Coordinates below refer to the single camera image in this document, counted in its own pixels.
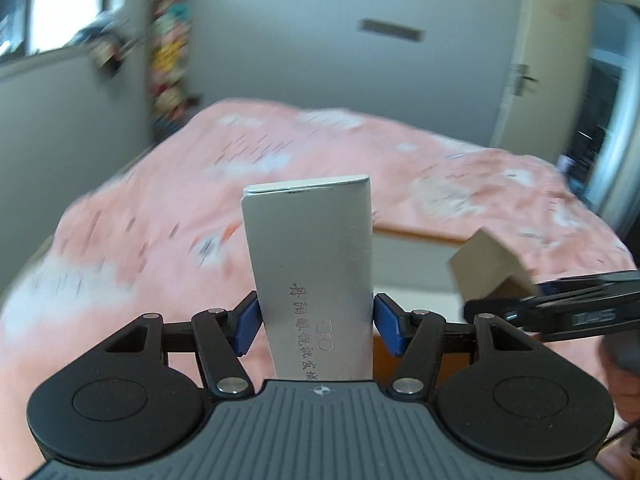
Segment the patterned bedding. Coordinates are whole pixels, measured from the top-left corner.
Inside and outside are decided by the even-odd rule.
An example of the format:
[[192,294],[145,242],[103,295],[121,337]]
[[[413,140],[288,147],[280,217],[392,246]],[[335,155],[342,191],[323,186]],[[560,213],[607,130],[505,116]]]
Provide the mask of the patterned bedding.
[[[143,312],[187,320],[252,290],[243,187],[361,173],[371,177],[374,226],[461,240],[485,227],[537,281],[635,268],[539,159],[348,110],[225,100],[73,203],[52,250],[14,286],[0,317],[0,478],[42,462],[24,413],[45,378]],[[556,347],[602,378],[595,348]],[[257,386],[273,375],[264,333],[242,362]],[[171,365],[199,381],[190,356]]]

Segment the glasses icon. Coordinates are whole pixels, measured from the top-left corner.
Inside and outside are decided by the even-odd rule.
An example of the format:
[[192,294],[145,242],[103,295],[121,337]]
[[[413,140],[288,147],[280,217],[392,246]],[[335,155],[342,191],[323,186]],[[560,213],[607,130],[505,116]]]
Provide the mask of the glasses icon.
[[331,332],[334,329],[333,324],[330,319],[326,319],[321,321],[316,325],[316,330],[321,336],[320,341],[318,341],[318,348],[325,351],[333,351],[334,350],[334,340],[331,337]]

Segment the ribbed surface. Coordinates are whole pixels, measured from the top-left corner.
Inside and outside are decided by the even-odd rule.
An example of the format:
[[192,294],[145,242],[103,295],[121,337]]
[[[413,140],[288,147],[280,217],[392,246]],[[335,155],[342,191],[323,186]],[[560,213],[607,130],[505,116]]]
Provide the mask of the ribbed surface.
[[255,399],[226,402],[173,454],[113,472],[49,463],[33,480],[605,480],[595,464],[515,472],[465,454],[421,405],[373,383],[271,381]]

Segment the bed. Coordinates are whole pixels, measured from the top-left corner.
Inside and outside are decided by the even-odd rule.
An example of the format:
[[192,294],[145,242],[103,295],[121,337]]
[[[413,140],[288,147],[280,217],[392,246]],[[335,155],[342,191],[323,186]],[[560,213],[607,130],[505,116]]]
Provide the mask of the bed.
[[[42,462],[30,393],[144,312],[166,322],[232,308],[254,288],[240,197],[249,184],[367,173],[380,232],[463,242],[484,227],[538,282],[634,269],[616,235],[549,164],[349,110],[224,100],[125,174],[69,206],[50,250],[16,280],[0,317],[0,478]],[[603,379],[595,340],[556,350]],[[242,358],[273,376],[259,333]],[[170,364],[198,381],[193,359]]]

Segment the window sill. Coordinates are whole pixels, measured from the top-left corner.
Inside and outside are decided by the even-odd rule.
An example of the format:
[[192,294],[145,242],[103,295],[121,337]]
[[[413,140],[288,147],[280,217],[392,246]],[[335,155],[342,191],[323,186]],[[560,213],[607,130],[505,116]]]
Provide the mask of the window sill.
[[0,59],[0,82],[3,79],[14,77],[22,72],[28,72],[41,66],[57,63],[65,59],[83,56],[91,52],[91,45],[81,44],[73,46],[63,46],[48,52],[40,52],[19,59],[7,59],[4,62]]

